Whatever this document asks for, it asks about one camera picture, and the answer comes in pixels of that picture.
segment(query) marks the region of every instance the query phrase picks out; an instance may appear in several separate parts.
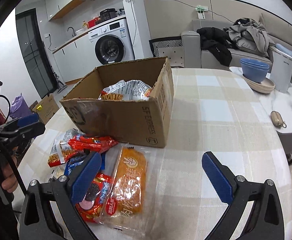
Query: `faucet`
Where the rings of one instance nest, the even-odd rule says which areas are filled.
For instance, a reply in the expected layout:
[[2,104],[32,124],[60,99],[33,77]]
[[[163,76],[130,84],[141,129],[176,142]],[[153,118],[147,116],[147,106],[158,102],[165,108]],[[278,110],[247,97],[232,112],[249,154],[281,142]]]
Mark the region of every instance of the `faucet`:
[[74,33],[73,37],[75,37],[76,36],[76,33],[75,33],[74,28],[73,27],[68,27],[67,31],[69,31],[69,29],[73,29],[73,33]]

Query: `cardboard box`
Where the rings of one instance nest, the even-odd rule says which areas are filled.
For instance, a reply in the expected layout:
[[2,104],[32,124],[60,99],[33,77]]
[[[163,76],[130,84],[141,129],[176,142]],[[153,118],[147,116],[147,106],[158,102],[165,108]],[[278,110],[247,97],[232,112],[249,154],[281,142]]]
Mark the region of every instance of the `cardboard box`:
[[58,110],[59,107],[56,104],[54,96],[53,94],[50,94],[49,96],[45,96],[43,100],[33,108],[32,111],[39,115],[41,122],[47,124]]
[[[153,87],[148,101],[97,100],[120,80],[142,80]],[[93,136],[110,135],[120,142],[165,147],[174,86],[167,58],[113,63],[95,68],[61,101],[74,124]]]

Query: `gray jacket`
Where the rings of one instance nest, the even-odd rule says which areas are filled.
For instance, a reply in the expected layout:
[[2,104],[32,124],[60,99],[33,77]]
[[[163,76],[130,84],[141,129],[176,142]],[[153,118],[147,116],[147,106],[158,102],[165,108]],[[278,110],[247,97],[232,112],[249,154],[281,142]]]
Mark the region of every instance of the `gray jacket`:
[[232,41],[236,42],[238,48],[245,52],[269,57],[268,47],[274,46],[274,42],[268,36],[263,24],[252,19],[246,24],[225,28],[224,31],[229,34]]

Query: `purple plastic bag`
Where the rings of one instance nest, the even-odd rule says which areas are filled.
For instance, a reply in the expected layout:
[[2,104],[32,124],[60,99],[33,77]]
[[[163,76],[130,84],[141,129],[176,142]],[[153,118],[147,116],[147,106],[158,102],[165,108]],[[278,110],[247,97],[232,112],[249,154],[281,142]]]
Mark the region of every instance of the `purple plastic bag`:
[[12,103],[12,107],[10,110],[9,116],[12,119],[25,117],[31,115],[31,111],[26,104],[25,99],[23,98],[22,94],[15,98],[14,102]]

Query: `table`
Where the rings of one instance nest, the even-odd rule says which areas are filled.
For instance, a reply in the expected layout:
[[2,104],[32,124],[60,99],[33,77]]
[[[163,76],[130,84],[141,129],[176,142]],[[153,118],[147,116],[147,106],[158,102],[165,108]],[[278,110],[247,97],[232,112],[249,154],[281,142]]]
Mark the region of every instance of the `table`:
[[[230,67],[231,72],[242,76],[240,67]],[[287,124],[287,128],[275,128],[286,154],[292,153],[292,87],[287,93],[281,93],[273,90],[270,94],[262,94],[254,91],[268,116],[272,111],[280,113],[281,117]]]
[[[222,203],[201,167],[204,152],[212,151],[235,175],[264,183],[272,179],[283,211],[286,239],[292,238],[292,190],[289,167],[276,130],[261,103],[237,75],[212,69],[173,69],[174,102],[167,146],[147,148],[158,174],[152,181],[155,213],[147,233],[152,239],[204,239],[218,222],[227,204]],[[75,127],[64,109],[46,125],[22,160],[19,171],[26,185],[32,179],[46,182],[47,165],[56,136]],[[106,154],[106,166],[118,149]],[[18,188],[13,206],[20,210],[23,196]],[[249,216],[248,203],[232,239],[240,236]],[[53,205],[57,221],[65,228]],[[106,226],[90,224],[103,239],[132,239]]]

